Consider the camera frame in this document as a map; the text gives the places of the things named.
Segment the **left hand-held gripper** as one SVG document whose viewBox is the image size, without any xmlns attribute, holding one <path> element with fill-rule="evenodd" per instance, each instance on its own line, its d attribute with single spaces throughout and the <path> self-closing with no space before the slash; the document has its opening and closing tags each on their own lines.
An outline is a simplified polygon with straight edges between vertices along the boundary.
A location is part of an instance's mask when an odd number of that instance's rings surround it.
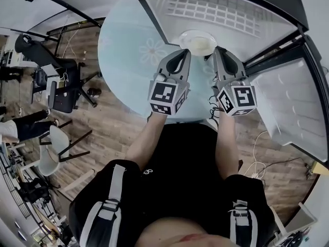
<svg viewBox="0 0 329 247">
<path fill-rule="evenodd" d="M 148 101 L 153 113 L 175 115 L 187 99 L 191 53 L 177 50 L 164 57 L 150 82 Z"/>
</svg>

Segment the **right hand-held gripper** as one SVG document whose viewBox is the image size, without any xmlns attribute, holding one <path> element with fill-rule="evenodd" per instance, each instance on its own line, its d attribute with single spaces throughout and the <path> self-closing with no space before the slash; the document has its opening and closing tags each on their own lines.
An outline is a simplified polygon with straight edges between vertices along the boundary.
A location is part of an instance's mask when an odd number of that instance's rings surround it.
<svg viewBox="0 0 329 247">
<path fill-rule="evenodd" d="M 211 55 L 204 57 L 207 61 Z M 213 52 L 216 82 L 212 87 L 227 116 L 247 115 L 257 108 L 255 89 L 247 78 L 243 63 L 230 51 L 216 47 Z"/>
</svg>

